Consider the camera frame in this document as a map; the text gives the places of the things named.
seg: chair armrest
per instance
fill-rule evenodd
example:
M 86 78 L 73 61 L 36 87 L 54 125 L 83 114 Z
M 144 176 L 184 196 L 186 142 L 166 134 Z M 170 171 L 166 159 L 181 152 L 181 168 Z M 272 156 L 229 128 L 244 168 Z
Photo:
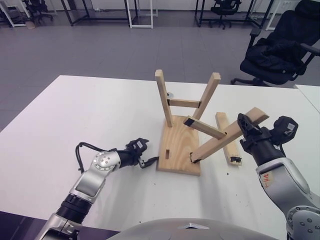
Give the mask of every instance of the chair armrest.
M 260 33 L 261 33 L 260 28 L 257 28 L 257 27 L 252 28 L 252 30 L 250 32 L 251 38 L 250 38 L 250 42 L 249 42 L 247 50 L 253 46 L 256 37 L 258 37 Z
M 252 30 L 251 30 L 251 32 L 250 32 L 250 36 L 256 38 L 256 37 L 259 36 L 260 33 L 261 33 L 261 29 L 255 27 L 255 28 L 252 28 Z
M 320 49 L 318 49 L 318 48 L 315 48 L 315 47 L 313 47 L 313 46 L 309 46 L 308 44 L 305 44 L 305 43 L 301 43 L 300 46 L 301 46 L 304 50 L 312 53 L 312 54 L 315 55 L 315 56 L 319 56 L 319 55 L 320 55 Z

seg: white desk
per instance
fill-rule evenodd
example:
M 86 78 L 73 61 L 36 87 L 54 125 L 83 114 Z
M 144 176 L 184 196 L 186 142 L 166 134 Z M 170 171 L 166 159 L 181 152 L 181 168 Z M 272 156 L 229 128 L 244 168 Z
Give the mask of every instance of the white desk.
M 294 85 L 320 113 L 320 86 Z
M 205 86 L 166 83 L 176 98 L 190 100 L 199 100 Z M 216 125 L 215 113 L 226 112 L 231 122 L 252 107 L 270 115 L 268 128 L 281 115 L 299 123 L 284 150 L 320 194 L 320 114 L 299 90 L 219 85 L 201 120 Z M 172 107 L 176 115 L 193 111 Z M 80 175 L 79 142 L 122 149 L 143 137 L 150 140 L 148 159 L 158 155 L 164 119 L 155 81 L 59 76 L 0 133 L 0 211 L 48 219 Z M 200 134 L 201 143 L 209 138 Z M 121 231 L 140 221 L 207 218 L 286 239 L 285 217 L 261 188 L 253 158 L 240 153 L 238 167 L 216 152 L 201 162 L 200 177 L 156 171 L 155 164 L 122 168 L 107 178 L 83 224 Z M 85 168 L 94 154 L 81 149 Z

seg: chair base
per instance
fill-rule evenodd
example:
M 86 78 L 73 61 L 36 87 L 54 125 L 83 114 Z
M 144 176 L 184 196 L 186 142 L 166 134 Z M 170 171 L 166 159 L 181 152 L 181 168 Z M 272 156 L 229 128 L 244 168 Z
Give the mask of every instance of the chair base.
M 268 84 L 265 84 L 263 80 L 255 77 L 253 80 L 243 80 L 240 78 L 234 78 L 230 81 L 232 85 L 235 85 L 236 82 L 243 83 L 243 84 L 249 84 L 253 86 L 259 86 L 259 87 L 270 87 Z
M 42 21 L 42 18 L 49 18 L 51 20 L 51 22 L 54 20 L 54 17 L 51 14 L 46 14 L 46 13 L 41 13 L 39 15 L 34 16 L 34 20 L 38 20 L 38 23 L 40 23 L 40 21 Z
M 220 18 L 217 19 L 217 20 L 209 21 L 209 27 L 212 28 L 212 27 L 213 27 L 213 24 L 215 24 L 215 23 L 219 23 L 219 28 L 220 28 L 220 26 L 222 25 L 222 29 L 223 29 L 223 30 L 226 29 L 225 23 L 229 23 L 229 28 L 231 28 L 231 26 L 232 26 L 231 21 L 229 21 L 229 20 L 223 20 L 223 19 L 222 19 L 222 16 L 220 16 Z

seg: wooden board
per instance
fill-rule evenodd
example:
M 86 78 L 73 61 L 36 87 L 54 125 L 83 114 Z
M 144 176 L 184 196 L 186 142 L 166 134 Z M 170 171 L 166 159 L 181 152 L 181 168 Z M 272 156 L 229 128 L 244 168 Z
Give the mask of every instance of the wooden board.
M 255 124 L 260 124 L 269 116 L 261 111 L 259 108 L 254 107 L 250 111 L 248 111 L 245 115 L 247 115 L 251 121 Z M 238 126 L 237 121 L 231 123 L 228 127 L 226 127 L 223 132 L 226 132 L 226 136 L 221 139 L 211 138 L 205 144 L 202 144 L 198 147 L 191 155 L 191 160 L 193 162 L 201 161 L 211 154 L 214 154 L 216 151 L 220 150 L 227 144 L 236 140 L 238 137 L 242 135 L 241 129 Z
M 216 124 L 221 131 L 223 131 L 223 129 L 229 126 L 228 117 L 225 112 L 217 112 L 215 114 L 215 119 L 216 119 Z M 224 146 L 223 152 L 228 163 L 232 165 L 242 164 L 241 157 L 235 141 L 232 141 L 226 146 Z
M 190 153 L 199 147 L 198 131 L 184 125 L 185 116 L 172 116 L 174 125 L 164 122 L 157 169 L 200 176 L 200 163 L 192 163 Z
M 223 138 L 226 134 L 223 131 L 220 131 L 219 129 L 210 126 L 192 116 L 187 116 L 184 120 L 184 125 L 196 129 L 202 133 L 208 134 L 216 139 Z
M 200 106 L 199 101 L 182 100 L 182 99 L 168 99 L 169 106 L 186 107 L 186 108 L 198 108 Z

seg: wooden peg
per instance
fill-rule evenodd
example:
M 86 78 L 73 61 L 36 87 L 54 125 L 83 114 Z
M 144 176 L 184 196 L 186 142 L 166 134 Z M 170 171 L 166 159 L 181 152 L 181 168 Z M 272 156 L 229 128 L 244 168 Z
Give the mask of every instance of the wooden peg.
M 194 111 L 194 114 L 192 116 L 193 118 L 198 120 L 201 118 L 220 80 L 220 74 L 217 72 L 213 72 L 200 99 L 200 106 Z
M 200 132 L 208 134 L 216 139 L 221 139 L 226 135 L 223 131 L 220 131 L 219 129 L 213 126 L 210 126 L 198 119 L 195 119 L 192 116 L 188 116 L 183 123 L 184 125 L 187 125 L 190 128 L 193 128 Z
M 161 99 L 161 103 L 164 111 L 166 124 L 169 128 L 172 128 L 173 120 L 172 120 L 170 106 L 168 105 L 168 101 L 167 101 L 168 99 L 167 89 L 165 84 L 164 73 L 162 70 L 158 69 L 155 71 L 155 79 L 156 79 L 156 84 L 158 85 L 158 90 L 160 94 L 160 99 Z
M 227 114 L 225 112 L 217 112 L 215 114 L 216 124 L 220 131 L 223 131 L 229 126 L 229 121 Z M 241 165 L 241 157 L 237 149 L 235 141 L 230 142 L 229 144 L 223 147 L 223 152 L 226 160 L 232 165 Z
M 269 118 L 267 114 L 265 114 L 262 110 L 260 110 L 257 107 L 254 107 L 245 115 L 247 115 L 251 119 L 251 121 L 255 124 L 260 124 L 261 122 Z M 197 163 L 209 157 L 211 154 L 215 153 L 216 151 L 223 148 L 224 146 L 236 140 L 238 137 L 242 135 L 242 131 L 238 126 L 237 121 L 234 121 L 232 124 L 226 127 L 223 131 L 226 132 L 225 137 L 221 139 L 211 138 L 205 144 L 198 147 L 191 154 L 191 161 L 193 163 Z

